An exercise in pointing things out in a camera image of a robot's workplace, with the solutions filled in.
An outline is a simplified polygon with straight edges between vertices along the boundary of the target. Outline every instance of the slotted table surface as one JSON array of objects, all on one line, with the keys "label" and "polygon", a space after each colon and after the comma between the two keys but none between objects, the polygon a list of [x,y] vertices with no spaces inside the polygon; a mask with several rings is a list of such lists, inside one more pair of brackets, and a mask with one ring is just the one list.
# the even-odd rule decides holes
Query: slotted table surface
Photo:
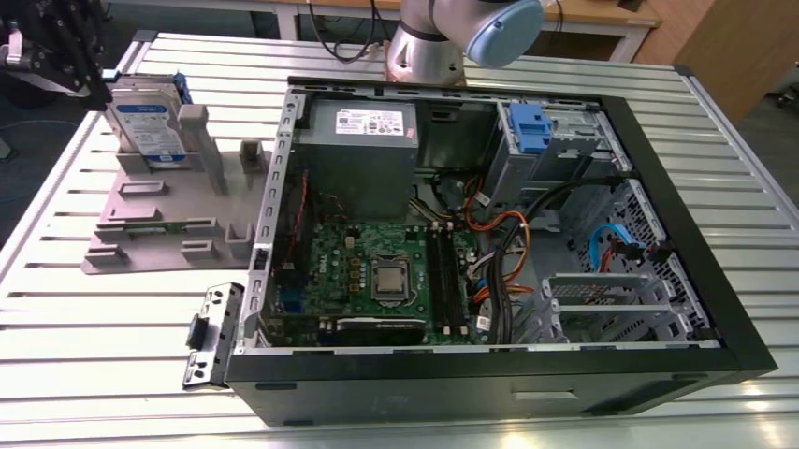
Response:
[{"label": "slotted table surface", "polygon": [[[223,151],[274,140],[286,77],[380,80],[382,54],[340,65],[315,43],[159,34],[128,73],[188,76]],[[779,370],[639,416],[270,429],[230,392],[182,391],[187,324],[238,270],[86,276],[88,238],[119,168],[91,112],[0,253],[0,442],[224,447],[790,447],[799,445],[797,208],[701,85],[670,67],[523,58],[467,64],[474,86],[627,97]]]}]

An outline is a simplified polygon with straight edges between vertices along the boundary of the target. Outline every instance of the gray floor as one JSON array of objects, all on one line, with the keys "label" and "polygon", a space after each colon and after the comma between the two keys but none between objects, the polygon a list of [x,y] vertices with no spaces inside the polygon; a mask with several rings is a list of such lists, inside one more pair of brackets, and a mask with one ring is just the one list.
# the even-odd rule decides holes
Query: gray floor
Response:
[{"label": "gray floor", "polygon": [[[254,17],[240,11],[114,5],[111,15],[114,19],[107,24],[106,66],[115,66],[139,29],[214,36],[280,37],[271,14],[258,14]],[[359,23],[360,20],[347,18],[330,22],[326,25],[330,29],[326,38],[347,36],[348,30]],[[367,31],[368,23],[351,38],[363,42]],[[314,40],[307,18],[302,21],[302,37]],[[766,98],[739,124],[739,130],[791,199],[799,202],[799,158],[795,156],[799,152],[799,112],[782,110],[774,104],[774,100]],[[6,164],[0,163],[0,246],[74,132],[74,125],[68,123],[6,126],[22,121],[42,120],[58,120],[76,125],[83,116],[84,111],[78,102],[66,97],[44,108],[20,109],[0,96],[0,138],[16,151],[16,157]]]}]

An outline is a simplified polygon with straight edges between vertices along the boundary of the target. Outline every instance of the cpu socket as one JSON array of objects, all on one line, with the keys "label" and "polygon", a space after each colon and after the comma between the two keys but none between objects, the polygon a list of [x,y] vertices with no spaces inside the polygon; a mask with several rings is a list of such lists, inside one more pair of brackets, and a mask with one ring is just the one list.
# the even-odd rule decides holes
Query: cpu socket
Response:
[{"label": "cpu socket", "polygon": [[372,299],[384,307],[398,307],[408,300],[408,260],[387,255],[372,260]]}]

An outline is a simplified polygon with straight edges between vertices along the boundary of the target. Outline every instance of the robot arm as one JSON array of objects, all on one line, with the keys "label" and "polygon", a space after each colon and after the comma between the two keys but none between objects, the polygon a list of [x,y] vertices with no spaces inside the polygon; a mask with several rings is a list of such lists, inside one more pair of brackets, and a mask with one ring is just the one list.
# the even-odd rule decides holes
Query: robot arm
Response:
[{"label": "robot arm", "polygon": [[404,0],[391,41],[392,80],[456,84],[463,53],[480,66],[508,65],[544,23],[542,0]]},{"label": "robot arm", "polygon": [[3,0],[0,70],[47,91],[82,98],[106,110],[100,0]]}]

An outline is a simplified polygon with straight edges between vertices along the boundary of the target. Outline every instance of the power supply label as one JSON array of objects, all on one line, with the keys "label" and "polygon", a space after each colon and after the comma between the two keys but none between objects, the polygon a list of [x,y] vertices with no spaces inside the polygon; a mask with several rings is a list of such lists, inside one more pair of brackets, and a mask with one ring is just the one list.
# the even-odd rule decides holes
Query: power supply label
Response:
[{"label": "power supply label", "polygon": [[404,136],[402,112],[342,109],[336,113],[336,134]]},{"label": "power supply label", "polygon": [[119,105],[120,125],[148,162],[170,166],[186,159],[178,131],[168,127],[170,114],[163,105]]}]

